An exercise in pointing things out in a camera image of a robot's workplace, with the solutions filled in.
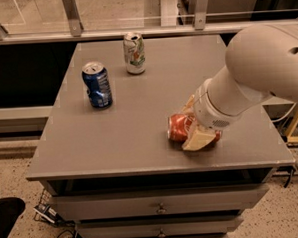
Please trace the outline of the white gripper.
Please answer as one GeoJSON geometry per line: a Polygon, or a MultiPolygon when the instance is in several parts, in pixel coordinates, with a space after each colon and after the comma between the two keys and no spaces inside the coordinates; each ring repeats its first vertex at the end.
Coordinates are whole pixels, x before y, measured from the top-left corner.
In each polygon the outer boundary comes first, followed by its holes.
{"type": "Polygon", "coordinates": [[[210,82],[211,80],[207,79],[201,84],[195,94],[189,97],[182,108],[184,114],[194,114],[197,122],[201,125],[190,128],[188,137],[181,146],[183,150],[198,151],[206,147],[206,145],[210,144],[216,138],[216,132],[214,130],[224,130],[241,118],[240,115],[226,115],[218,111],[214,105],[211,104],[207,89],[210,82]]]}

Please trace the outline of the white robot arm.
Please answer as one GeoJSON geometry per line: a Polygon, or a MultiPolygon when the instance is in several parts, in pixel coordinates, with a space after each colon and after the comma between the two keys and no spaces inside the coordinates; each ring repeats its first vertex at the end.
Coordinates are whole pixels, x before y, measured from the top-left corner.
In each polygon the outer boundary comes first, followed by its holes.
{"type": "Polygon", "coordinates": [[[232,38],[225,66],[185,106],[194,122],[183,149],[205,147],[218,130],[273,96],[298,103],[298,24],[252,25],[232,38]]]}

